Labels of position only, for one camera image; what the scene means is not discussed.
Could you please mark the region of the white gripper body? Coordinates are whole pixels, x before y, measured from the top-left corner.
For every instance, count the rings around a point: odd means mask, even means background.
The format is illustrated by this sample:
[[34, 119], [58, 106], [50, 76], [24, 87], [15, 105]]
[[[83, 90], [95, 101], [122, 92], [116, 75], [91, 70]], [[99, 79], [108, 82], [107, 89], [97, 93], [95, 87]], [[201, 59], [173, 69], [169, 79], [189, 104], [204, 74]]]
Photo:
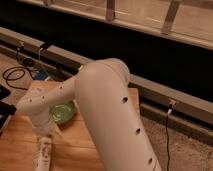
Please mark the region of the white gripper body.
[[37, 135], [50, 135], [54, 129], [54, 122], [48, 113], [41, 113], [31, 118], [32, 128]]

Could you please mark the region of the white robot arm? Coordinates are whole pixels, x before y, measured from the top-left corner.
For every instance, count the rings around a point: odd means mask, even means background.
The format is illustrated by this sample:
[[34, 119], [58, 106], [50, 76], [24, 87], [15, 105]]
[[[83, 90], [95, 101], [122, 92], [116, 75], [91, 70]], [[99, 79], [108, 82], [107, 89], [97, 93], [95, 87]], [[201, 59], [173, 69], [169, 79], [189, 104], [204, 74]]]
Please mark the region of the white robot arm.
[[17, 110], [28, 115], [36, 133], [50, 132], [48, 108], [74, 100], [106, 171], [162, 171], [133, 105], [130, 72], [120, 59], [87, 63], [79, 72], [44, 93], [27, 93]]

